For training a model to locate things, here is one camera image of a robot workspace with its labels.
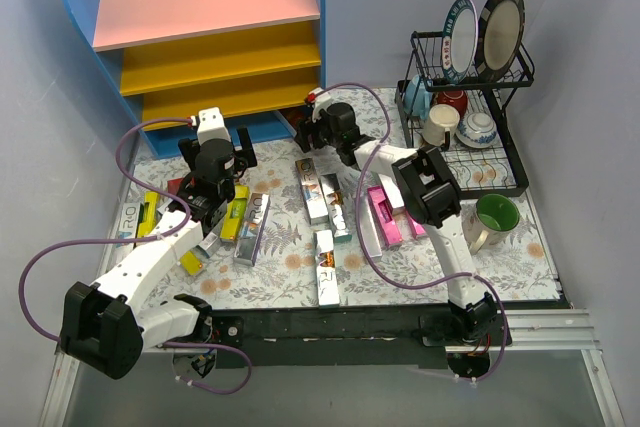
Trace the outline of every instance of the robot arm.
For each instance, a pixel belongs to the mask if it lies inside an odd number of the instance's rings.
[[[345,165],[362,169],[379,141],[360,133],[355,112],[346,103],[333,103],[327,92],[311,92],[313,113],[297,128],[303,152],[332,146]],[[435,147],[409,149],[383,145],[369,170],[395,180],[409,215],[428,233],[445,275],[475,273],[462,232],[460,187]],[[449,305],[465,339],[484,335],[497,313],[493,297],[471,278],[448,282]]]
[[[90,286],[76,282],[65,296],[62,351],[113,379],[129,372],[143,350],[175,338],[206,341],[211,333],[211,307],[196,297],[181,294],[142,310],[160,279],[222,218],[234,197],[234,179],[257,164],[247,130],[238,129],[241,149],[235,149],[217,108],[192,120],[197,140],[179,143],[191,169],[177,193],[191,209],[185,227],[161,235],[186,215],[174,201],[150,234],[157,241],[139,245]]]

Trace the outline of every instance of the black wire dish rack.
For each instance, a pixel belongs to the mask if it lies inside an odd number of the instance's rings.
[[[498,138],[491,147],[472,149],[452,136],[449,150],[443,157],[452,170],[462,189],[463,199],[478,199],[487,193],[518,197],[529,186],[529,179],[513,143],[507,124],[507,107],[516,90],[529,87],[533,83],[535,66],[525,49],[520,45],[509,71],[497,82],[483,82],[478,78],[474,66],[459,84],[449,84],[444,76],[441,62],[442,32],[414,32],[411,34],[411,58],[404,80],[398,82],[396,105],[407,147],[424,145],[422,139],[423,121],[405,114],[404,97],[407,85],[414,73],[420,82],[434,95],[442,91],[464,90],[469,98],[467,114],[486,112],[493,117],[498,130]],[[500,101],[501,92],[507,95]],[[413,99],[409,112],[413,111]]]

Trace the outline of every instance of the bowl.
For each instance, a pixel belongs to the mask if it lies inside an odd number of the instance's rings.
[[[468,147],[486,149],[496,140],[498,129],[489,114],[474,112],[458,124],[456,135]]]

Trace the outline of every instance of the white mug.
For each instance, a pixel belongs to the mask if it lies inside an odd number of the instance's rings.
[[[437,104],[431,107],[429,117],[422,129],[422,138],[431,145],[442,145],[443,150],[448,150],[451,144],[451,136],[458,128],[460,114],[447,104]]]
[[[469,252],[476,254],[484,246],[496,245],[506,239],[520,222],[518,207],[500,194],[482,196],[473,212],[462,222],[462,232]]]

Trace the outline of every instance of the box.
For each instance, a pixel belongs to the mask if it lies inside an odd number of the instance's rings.
[[[373,223],[373,214],[366,195],[360,198],[360,232],[362,232],[362,240],[369,256],[373,260],[380,260],[382,258],[380,239],[378,239],[378,232]]]
[[[220,248],[220,237],[218,237],[214,232],[209,232],[202,242],[200,242],[196,249],[202,255],[204,255],[207,259],[210,259],[213,254],[215,254]]]
[[[391,209],[382,187],[376,186],[369,189],[369,201],[385,245],[387,247],[400,245],[402,243],[402,234],[393,219],[393,215],[391,215]]]
[[[138,237],[146,237],[155,228],[160,216],[158,215],[158,204],[160,194],[157,192],[146,192],[144,194],[144,211],[142,221],[138,225]]]
[[[120,220],[118,221],[117,239],[128,239],[136,236],[138,222],[140,220],[140,203],[127,202],[122,205]],[[124,258],[133,252],[134,244],[116,244],[113,254],[113,263],[119,264]]]
[[[267,194],[251,194],[244,213],[244,222],[238,236],[238,243],[233,254],[235,262],[244,265],[256,265],[260,239],[269,211],[269,196]]]
[[[409,215],[409,212],[406,212],[407,220],[409,221],[409,228],[411,229],[411,235],[413,235],[414,239],[422,239],[423,237],[427,237],[427,231],[424,230],[424,227],[413,220],[413,217]]]
[[[338,176],[336,174],[321,175],[320,185],[322,187],[324,202],[327,204],[327,210],[329,211],[333,240],[338,243],[349,242],[351,240],[351,232],[349,232],[347,228],[344,202],[340,184],[338,183]]]
[[[387,202],[389,202],[389,207],[391,207],[391,215],[404,212],[404,200],[402,200],[402,194],[396,183],[388,175],[378,175],[378,177]]]
[[[338,307],[340,292],[336,277],[336,262],[333,252],[333,233],[321,230],[313,233],[316,248],[316,278],[318,282],[318,306]]]
[[[173,195],[178,194],[178,188],[180,187],[180,182],[182,182],[182,177],[179,179],[171,179],[167,181],[167,192]]]
[[[227,213],[220,231],[220,241],[225,243],[233,243],[238,238],[238,232],[244,221],[247,200],[249,200],[249,187],[246,185],[236,185],[235,191],[235,197],[227,206]]]
[[[318,225],[329,221],[329,211],[324,203],[322,188],[312,159],[296,160],[296,171],[304,205],[309,214],[309,223]]]
[[[189,275],[196,275],[202,270],[202,262],[191,251],[180,257],[180,263]]]

